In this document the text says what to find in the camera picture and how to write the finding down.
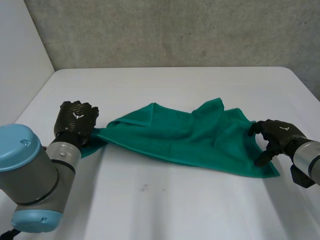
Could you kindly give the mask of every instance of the table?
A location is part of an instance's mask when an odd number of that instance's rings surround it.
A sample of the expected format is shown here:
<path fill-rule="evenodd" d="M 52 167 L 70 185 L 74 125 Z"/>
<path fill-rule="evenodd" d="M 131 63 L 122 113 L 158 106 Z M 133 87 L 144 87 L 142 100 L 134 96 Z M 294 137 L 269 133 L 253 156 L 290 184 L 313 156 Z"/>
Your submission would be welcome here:
<path fill-rule="evenodd" d="M 320 103 L 283 67 L 64 69 L 53 74 L 17 123 L 48 145 L 63 101 L 99 107 L 96 126 L 156 102 L 191 112 L 220 97 L 249 120 L 295 124 L 320 141 Z M 257 136 L 265 148 L 266 142 Z M 82 159 L 57 230 L 17 240 L 300 240 L 320 237 L 320 188 L 281 177 L 249 178 L 160 162 L 109 144 Z M 0 192 L 1 232 L 15 204 Z"/>

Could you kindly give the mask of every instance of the cloth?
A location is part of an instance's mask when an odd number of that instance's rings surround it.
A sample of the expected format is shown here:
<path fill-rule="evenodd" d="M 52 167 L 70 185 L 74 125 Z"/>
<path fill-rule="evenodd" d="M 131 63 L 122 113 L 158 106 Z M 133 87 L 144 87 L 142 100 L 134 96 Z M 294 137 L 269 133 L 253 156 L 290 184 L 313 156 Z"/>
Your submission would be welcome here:
<path fill-rule="evenodd" d="M 239 108 L 224 110 L 220 98 L 205 102 L 192 113 L 151 103 L 106 128 L 95 128 L 91 147 L 83 149 L 82 157 L 113 143 L 177 164 L 246 177 L 279 176 L 271 162 L 261 168 L 254 166 L 262 150 L 255 136 L 248 136 L 251 124 Z"/>

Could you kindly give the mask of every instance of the blue cap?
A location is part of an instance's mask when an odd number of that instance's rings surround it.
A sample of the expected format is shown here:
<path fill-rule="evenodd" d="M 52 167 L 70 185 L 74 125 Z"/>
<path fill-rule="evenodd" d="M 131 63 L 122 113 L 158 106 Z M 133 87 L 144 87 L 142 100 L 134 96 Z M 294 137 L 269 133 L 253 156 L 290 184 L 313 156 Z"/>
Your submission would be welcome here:
<path fill-rule="evenodd" d="M 40 148 L 39 138 L 29 127 L 21 124 L 0 126 L 0 173 L 31 162 Z"/>
<path fill-rule="evenodd" d="M 47 233 L 56 229 L 63 214 L 46 209 L 27 209 L 15 211 L 11 225 L 26 233 Z"/>

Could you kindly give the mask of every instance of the robotic arm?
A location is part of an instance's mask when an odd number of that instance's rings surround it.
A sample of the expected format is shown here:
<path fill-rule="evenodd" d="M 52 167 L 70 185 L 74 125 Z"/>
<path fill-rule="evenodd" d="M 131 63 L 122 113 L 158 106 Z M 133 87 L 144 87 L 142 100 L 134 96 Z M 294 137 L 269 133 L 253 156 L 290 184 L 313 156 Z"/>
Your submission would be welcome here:
<path fill-rule="evenodd" d="M 294 183 L 304 188 L 320 185 L 320 143 L 309 140 L 293 124 L 267 120 L 253 123 L 248 135 L 262 134 L 269 143 L 254 165 L 263 167 L 274 156 L 285 154 L 291 158 L 290 168 Z"/>
<path fill-rule="evenodd" d="M 50 232 L 58 226 L 98 115 L 88 103 L 64 102 L 46 150 L 27 126 L 0 127 L 0 189 L 17 204 L 8 239 L 19 231 Z"/>

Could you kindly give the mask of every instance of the teal towel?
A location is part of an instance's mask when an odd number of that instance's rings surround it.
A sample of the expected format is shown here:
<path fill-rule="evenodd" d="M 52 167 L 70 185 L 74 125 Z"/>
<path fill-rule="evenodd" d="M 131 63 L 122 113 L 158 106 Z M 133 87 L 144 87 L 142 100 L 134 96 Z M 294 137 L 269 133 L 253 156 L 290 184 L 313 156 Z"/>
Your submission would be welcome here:
<path fill-rule="evenodd" d="M 248 136 L 251 124 L 239 108 L 224 110 L 220 98 L 192 113 L 151 103 L 106 128 L 95 128 L 91 147 L 83 149 L 82 157 L 113 143 L 171 163 L 246 177 L 279 176 L 271 162 L 261 168 L 254 166 L 262 150 L 255 136 Z"/>

